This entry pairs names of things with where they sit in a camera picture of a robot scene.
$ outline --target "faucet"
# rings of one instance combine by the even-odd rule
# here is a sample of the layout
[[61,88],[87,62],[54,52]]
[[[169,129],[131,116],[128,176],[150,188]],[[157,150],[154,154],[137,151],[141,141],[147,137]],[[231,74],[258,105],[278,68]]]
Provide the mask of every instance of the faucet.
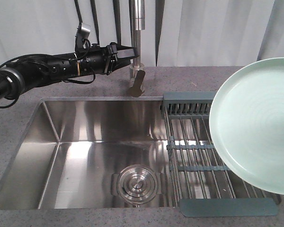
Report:
[[[131,9],[131,33],[132,46],[141,54],[141,30],[145,29],[145,5],[144,0],[130,0]],[[144,65],[141,57],[133,59],[129,69],[130,81],[127,90],[128,95],[139,97],[144,93],[143,80],[145,76]]]

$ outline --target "black robotic arm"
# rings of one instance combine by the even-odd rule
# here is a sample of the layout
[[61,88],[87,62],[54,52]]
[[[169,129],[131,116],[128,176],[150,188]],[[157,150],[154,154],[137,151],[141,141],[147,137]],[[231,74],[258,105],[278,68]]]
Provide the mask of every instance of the black robotic arm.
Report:
[[[88,26],[79,23],[74,53],[58,55],[28,54],[11,59],[0,65],[0,99],[13,100],[8,108],[16,103],[19,96],[35,87],[67,82],[92,83],[96,74],[111,72],[131,64],[138,57],[133,47],[110,43],[106,47],[90,44]],[[90,82],[73,78],[93,75]]]

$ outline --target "stainless steel sink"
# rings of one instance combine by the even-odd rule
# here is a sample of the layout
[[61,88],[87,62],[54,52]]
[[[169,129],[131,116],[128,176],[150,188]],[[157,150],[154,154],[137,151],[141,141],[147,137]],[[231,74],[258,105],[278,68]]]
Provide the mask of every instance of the stainless steel sink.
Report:
[[175,104],[172,97],[42,100],[0,182],[0,209],[275,214],[280,196],[238,178],[218,156],[208,126],[212,99],[180,94]]
[[42,101],[0,182],[0,209],[174,206],[160,105]]

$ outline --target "faucet handle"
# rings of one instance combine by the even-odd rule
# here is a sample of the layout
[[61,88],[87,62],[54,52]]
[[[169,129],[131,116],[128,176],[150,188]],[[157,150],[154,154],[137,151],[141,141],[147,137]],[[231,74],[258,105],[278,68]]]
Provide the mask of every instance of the faucet handle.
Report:
[[140,97],[144,93],[144,89],[142,87],[143,80],[145,77],[144,70],[137,70],[136,76],[133,82],[133,85],[127,90],[128,95],[131,97]]

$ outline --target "ceramic plate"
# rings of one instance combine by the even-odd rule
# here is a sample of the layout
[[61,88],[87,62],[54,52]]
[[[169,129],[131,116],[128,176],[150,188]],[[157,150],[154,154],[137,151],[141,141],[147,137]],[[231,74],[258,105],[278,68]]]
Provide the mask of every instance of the ceramic plate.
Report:
[[228,78],[209,124],[218,154],[236,175],[284,194],[284,58],[255,62]]

